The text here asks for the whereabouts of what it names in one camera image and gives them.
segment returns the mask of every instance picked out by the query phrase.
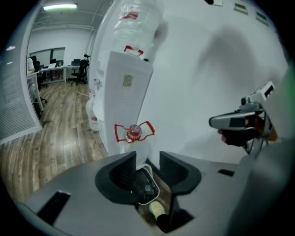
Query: fluorescent light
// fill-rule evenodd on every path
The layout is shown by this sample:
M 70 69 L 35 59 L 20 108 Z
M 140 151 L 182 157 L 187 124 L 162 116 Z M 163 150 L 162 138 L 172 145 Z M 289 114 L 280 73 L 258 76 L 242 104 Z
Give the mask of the fluorescent light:
M 10 51 L 10 50 L 13 50 L 13 49 L 15 49 L 15 46 L 10 46 L 10 47 L 8 47 L 8 48 L 6 49 L 6 51 Z
M 49 5 L 49 6 L 43 7 L 45 11 L 52 10 L 52 9 L 61 9 L 61 8 L 75 9 L 77 8 L 77 4 L 55 4 L 55 5 Z

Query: white wall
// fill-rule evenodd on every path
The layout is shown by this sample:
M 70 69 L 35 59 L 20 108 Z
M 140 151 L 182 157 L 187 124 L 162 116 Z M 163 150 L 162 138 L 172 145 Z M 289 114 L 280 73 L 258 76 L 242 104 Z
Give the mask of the white wall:
M 246 5 L 248 15 L 234 11 L 235 2 Z M 119 3 L 114 1 L 111 17 L 106 16 L 100 26 L 92 60 L 112 48 Z M 202 0 L 163 3 L 154 72 L 138 119 L 139 124 L 150 121 L 156 131 L 150 158 L 158 164 L 159 151 L 171 151 L 238 163 L 244 150 L 223 144 L 208 120 L 234 111 L 242 96 L 265 82 L 272 80 L 276 85 L 280 81 L 287 63 L 278 37 L 255 19 L 255 7 L 246 2 L 224 0 L 223 6 Z
M 84 59 L 88 46 L 90 30 L 86 29 L 48 29 L 32 32 L 29 40 L 29 53 L 65 47 L 64 64 L 71 65 L 73 59 Z

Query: foot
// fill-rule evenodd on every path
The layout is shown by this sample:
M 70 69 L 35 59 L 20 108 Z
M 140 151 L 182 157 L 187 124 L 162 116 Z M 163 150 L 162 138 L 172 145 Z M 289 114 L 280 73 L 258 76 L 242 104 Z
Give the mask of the foot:
M 165 209 L 158 201 L 153 201 L 149 204 L 149 211 L 156 217 L 165 214 Z

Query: hand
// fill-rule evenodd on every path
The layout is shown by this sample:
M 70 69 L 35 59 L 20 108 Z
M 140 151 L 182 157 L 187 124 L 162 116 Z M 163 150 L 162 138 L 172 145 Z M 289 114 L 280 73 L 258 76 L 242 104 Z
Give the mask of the hand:
M 247 126 L 249 124 L 249 120 L 246 119 L 245 121 L 245 126 Z M 264 125 L 265 122 L 263 119 L 261 119 L 259 116 L 255 119 L 255 129 L 256 131 L 262 135 L 263 131 L 264 131 Z M 223 135 L 223 131 L 222 130 L 218 130 L 217 131 L 221 136 L 221 141 L 226 143 L 226 137 Z M 276 141 L 277 140 L 277 133 L 276 130 L 274 129 L 274 127 L 272 128 L 271 134 L 269 135 L 268 141 Z

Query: white desk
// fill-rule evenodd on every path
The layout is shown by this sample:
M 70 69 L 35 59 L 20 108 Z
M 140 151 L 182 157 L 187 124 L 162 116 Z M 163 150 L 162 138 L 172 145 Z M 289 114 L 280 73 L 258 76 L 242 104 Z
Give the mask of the white desk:
M 67 69 L 79 69 L 79 67 L 80 66 L 78 66 L 78 65 L 69 65 L 69 66 L 61 66 L 61 67 L 54 67 L 54 68 L 45 68 L 45 69 L 39 70 L 38 72 L 64 70 L 64 80 L 66 82 L 66 70 Z
M 42 101 L 41 101 L 41 98 L 40 98 L 40 94 L 39 94 L 39 89 L 38 89 L 38 81 L 37 81 L 38 73 L 39 72 L 34 72 L 34 73 L 31 73 L 31 74 L 28 74 L 27 79 L 28 80 L 32 79 L 34 81 L 33 83 L 34 83 L 35 88 L 36 88 L 36 95 L 37 95 L 38 104 L 39 104 L 40 110 L 44 111 Z

